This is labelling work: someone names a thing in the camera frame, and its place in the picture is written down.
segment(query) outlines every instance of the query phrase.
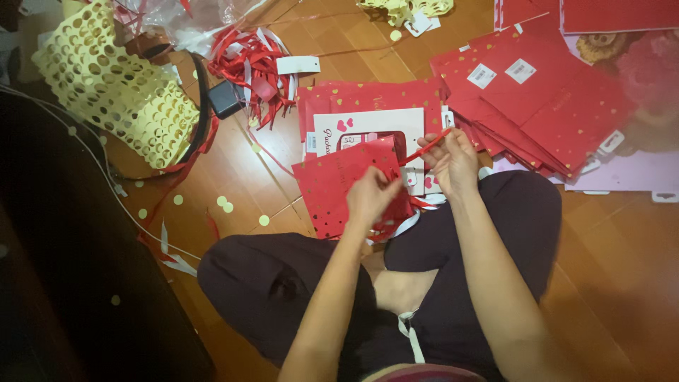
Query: hand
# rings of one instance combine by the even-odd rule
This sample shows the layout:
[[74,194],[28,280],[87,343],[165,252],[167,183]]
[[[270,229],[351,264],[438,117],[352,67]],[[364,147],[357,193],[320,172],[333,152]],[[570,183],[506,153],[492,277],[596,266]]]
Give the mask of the hand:
[[368,231],[403,187],[401,178],[389,183],[383,172],[370,166],[349,190],[349,222]]
[[[418,145],[424,147],[437,136],[427,134],[418,139]],[[432,167],[441,191],[448,200],[459,199],[470,192],[478,191],[479,162],[476,150],[469,143],[464,131],[453,128],[439,145],[423,154],[422,159]]]

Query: confetti dot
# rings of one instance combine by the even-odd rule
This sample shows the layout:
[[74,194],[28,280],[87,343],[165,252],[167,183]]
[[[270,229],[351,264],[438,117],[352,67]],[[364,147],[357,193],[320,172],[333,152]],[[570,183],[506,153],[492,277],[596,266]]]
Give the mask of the confetti dot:
[[400,31],[393,31],[390,35],[389,38],[391,38],[391,41],[398,41],[401,39],[401,32]]

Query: drawstring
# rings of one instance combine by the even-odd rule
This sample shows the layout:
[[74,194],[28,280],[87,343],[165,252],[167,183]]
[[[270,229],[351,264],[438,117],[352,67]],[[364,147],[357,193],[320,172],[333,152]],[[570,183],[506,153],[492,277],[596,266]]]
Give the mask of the drawstring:
[[[410,325],[410,319],[415,315],[415,312],[405,312],[399,315],[399,330],[410,340],[410,347],[413,348],[413,354],[415,355],[415,363],[423,364],[424,355],[422,355],[422,349],[420,348],[420,342],[418,341],[418,336],[415,334],[415,329]],[[405,327],[405,322],[408,321],[409,329]]]

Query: wooden floor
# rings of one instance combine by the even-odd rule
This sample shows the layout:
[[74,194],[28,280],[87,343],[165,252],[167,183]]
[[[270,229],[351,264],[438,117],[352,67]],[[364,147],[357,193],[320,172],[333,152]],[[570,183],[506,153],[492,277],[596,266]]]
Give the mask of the wooden floor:
[[[270,26],[295,55],[329,54],[390,43],[392,28],[361,12],[354,0],[273,1],[252,23]],[[337,16],[317,20],[313,15]],[[431,76],[428,59],[466,45],[492,31],[492,0],[457,0],[441,17],[441,28],[418,39],[405,38],[393,48],[334,54],[320,59],[322,72],[301,79],[405,82]],[[189,85],[192,96],[198,84]],[[160,235],[164,219],[169,241],[192,254],[215,242],[207,224],[210,209],[222,237],[233,234],[300,232],[313,227],[296,182],[263,152],[255,153],[245,133],[246,118],[237,115],[219,126],[212,150],[200,157],[189,177],[167,198],[150,230]],[[297,114],[278,118],[258,140],[283,164],[301,160]],[[113,161],[129,166],[126,147],[113,137],[107,143]],[[133,215],[150,210],[159,185],[124,184]],[[542,308],[554,333],[591,373],[593,381],[676,381],[679,375],[679,205],[658,205],[650,193],[587,196],[564,192],[564,220],[549,291]],[[172,198],[183,196],[183,204]],[[217,197],[232,203],[231,213]],[[261,226],[259,218],[270,218]],[[184,256],[190,264],[198,261]],[[215,361],[218,381],[273,381],[277,370],[212,308],[196,278],[160,265]]]

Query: person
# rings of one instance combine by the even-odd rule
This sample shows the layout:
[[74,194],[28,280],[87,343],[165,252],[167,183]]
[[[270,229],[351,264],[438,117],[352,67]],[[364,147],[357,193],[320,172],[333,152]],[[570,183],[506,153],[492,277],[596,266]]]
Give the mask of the person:
[[[424,147],[437,137],[427,134]],[[537,301],[561,224],[554,185],[529,171],[478,181],[454,129],[422,158],[447,204],[362,259],[401,187],[367,170],[347,195],[339,241],[234,235],[203,257],[198,283],[285,381],[575,381]]]

